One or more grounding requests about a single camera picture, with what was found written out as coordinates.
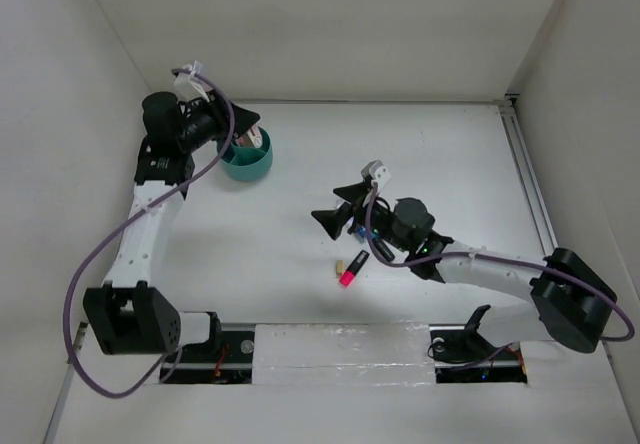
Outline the teal round divided container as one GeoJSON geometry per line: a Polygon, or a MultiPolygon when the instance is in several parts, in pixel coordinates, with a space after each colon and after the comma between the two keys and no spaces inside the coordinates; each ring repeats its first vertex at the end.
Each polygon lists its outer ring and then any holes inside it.
{"type": "Polygon", "coordinates": [[[220,160],[220,167],[236,181],[255,182],[262,179],[273,164],[273,147],[267,131],[259,127],[262,146],[242,147],[231,142],[220,160]]]}

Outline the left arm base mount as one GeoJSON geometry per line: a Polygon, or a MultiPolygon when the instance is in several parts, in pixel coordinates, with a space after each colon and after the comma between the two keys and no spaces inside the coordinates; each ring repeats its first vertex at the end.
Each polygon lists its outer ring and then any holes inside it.
{"type": "Polygon", "coordinates": [[[161,384],[252,383],[255,324],[223,323],[215,312],[206,312],[182,314],[181,325],[181,352],[161,365],[161,384]]]}

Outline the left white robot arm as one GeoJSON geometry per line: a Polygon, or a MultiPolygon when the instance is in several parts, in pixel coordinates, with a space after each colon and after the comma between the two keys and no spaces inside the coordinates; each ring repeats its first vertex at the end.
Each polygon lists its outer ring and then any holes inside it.
{"type": "Polygon", "coordinates": [[[85,291],[83,308],[107,355],[167,354],[185,346],[199,359],[212,360],[223,346],[217,315],[179,312],[157,278],[194,175],[194,152],[245,134],[260,116],[224,104],[217,94],[183,101],[172,92],[147,96],[142,111],[146,135],[134,175],[134,221],[102,285],[85,291]]]}

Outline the small tan eraser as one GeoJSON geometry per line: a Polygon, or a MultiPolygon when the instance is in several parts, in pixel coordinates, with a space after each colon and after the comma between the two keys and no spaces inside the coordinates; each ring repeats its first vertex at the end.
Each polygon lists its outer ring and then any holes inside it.
{"type": "Polygon", "coordinates": [[[338,277],[344,273],[344,262],[342,260],[336,262],[335,272],[338,277]]]}

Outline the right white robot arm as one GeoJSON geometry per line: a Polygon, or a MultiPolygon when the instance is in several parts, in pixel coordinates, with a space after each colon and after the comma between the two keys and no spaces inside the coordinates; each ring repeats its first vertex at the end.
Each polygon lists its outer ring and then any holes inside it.
{"type": "Polygon", "coordinates": [[[342,203],[314,210],[331,239],[362,228],[374,255],[423,279],[466,284],[516,298],[514,305],[479,305],[462,324],[431,331],[431,351],[441,362],[491,359],[512,344],[552,340],[589,354],[620,310],[615,292],[573,251],[557,248],[533,262],[474,248],[435,231],[419,199],[389,204],[371,179],[335,189],[342,203]]]}

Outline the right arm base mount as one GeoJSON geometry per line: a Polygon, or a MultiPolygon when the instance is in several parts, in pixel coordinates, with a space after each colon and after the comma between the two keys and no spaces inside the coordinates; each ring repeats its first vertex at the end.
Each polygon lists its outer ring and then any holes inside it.
{"type": "Polygon", "coordinates": [[[496,347],[479,334],[490,308],[478,307],[464,325],[429,328],[426,354],[434,360],[437,384],[528,383],[520,346],[496,347]]]}

